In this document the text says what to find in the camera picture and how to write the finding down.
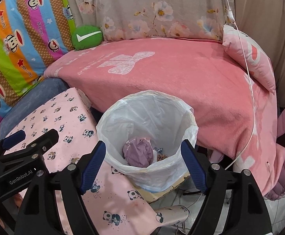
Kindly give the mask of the person's left hand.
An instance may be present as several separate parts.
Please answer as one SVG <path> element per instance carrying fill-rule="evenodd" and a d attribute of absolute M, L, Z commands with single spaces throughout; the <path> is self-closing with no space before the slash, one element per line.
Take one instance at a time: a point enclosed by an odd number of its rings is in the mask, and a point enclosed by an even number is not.
<path fill-rule="evenodd" d="M 14 210 L 16 210 L 16 214 L 18 214 L 18 211 L 21 207 L 22 201 L 23 201 L 23 198 L 20 194 L 16 194 L 7 200 L 8 205 L 11 206 Z M 0 216 L 0 226 L 3 229 L 5 229 L 5 225 L 6 225 L 6 223 L 2 220 L 2 218 Z"/>

